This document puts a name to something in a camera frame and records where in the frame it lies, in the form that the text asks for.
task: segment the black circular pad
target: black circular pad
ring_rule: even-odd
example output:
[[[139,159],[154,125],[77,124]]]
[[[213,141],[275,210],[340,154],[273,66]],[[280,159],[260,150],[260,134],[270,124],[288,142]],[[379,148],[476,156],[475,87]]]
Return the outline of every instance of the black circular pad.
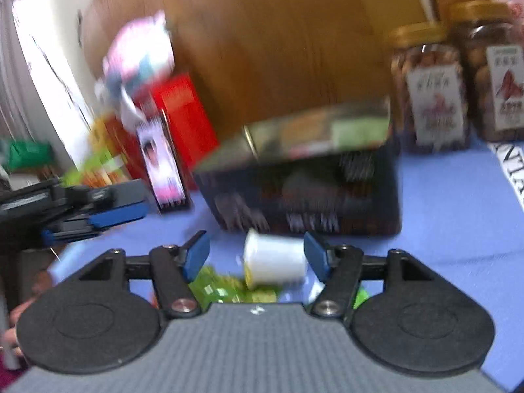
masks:
[[[458,290],[416,284],[358,307],[351,332],[361,348],[413,375],[450,376],[480,366],[495,336],[489,314]]]
[[[119,367],[148,349],[159,332],[159,315],[151,304],[98,281],[58,285],[16,324],[28,361],[67,374]]]

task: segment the gray ribbed plate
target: gray ribbed plate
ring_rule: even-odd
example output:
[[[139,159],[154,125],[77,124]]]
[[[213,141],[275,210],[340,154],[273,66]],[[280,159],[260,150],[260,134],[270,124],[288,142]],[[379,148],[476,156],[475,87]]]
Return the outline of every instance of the gray ribbed plate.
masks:
[[[339,322],[301,304],[213,304],[172,321],[145,355],[88,376],[33,368],[9,393],[500,393],[480,371],[397,374],[365,356]]]

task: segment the jar label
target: jar label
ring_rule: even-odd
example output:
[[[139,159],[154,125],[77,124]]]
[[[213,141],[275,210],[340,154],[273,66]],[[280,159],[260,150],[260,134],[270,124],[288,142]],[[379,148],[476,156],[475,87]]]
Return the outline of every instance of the jar label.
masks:
[[[524,57],[521,46],[489,46],[495,130],[524,127]]]
[[[417,145],[464,141],[461,81],[455,65],[417,68],[407,75]]]

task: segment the human hand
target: human hand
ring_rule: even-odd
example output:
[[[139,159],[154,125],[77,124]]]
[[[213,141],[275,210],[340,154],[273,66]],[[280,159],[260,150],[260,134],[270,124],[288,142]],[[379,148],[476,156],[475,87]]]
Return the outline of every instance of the human hand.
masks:
[[[9,315],[9,320],[11,322],[11,325],[13,327],[16,326],[16,323],[18,322],[18,319],[20,319],[20,316],[22,313],[27,309],[33,302],[36,300],[36,298],[44,293],[46,290],[51,288],[53,286],[53,279],[48,271],[43,270],[41,272],[38,272],[38,274],[35,277],[35,282],[32,287],[33,294],[35,297],[32,299],[20,304],[19,306],[15,307],[11,314]],[[14,349],[15,355],[22,357],[22,351],[20,350],[20,347],[18,347],[18,341],[16,338],[16,329],[11,328],[8,329],[4,334],[4,340],[6,343]]]

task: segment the metal screw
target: metal screw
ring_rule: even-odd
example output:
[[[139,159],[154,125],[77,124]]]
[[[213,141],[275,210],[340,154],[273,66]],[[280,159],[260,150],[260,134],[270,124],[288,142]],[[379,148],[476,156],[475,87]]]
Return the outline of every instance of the metal screw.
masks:
[[[340,312],[340,306],[331,300],[324,300],[315,305],[315,313],[321,316],[332,316]]]
[[[191,299],[178,299],[173,301],[171,308],[178,313],[189,313],[195,310],[197,302]]]

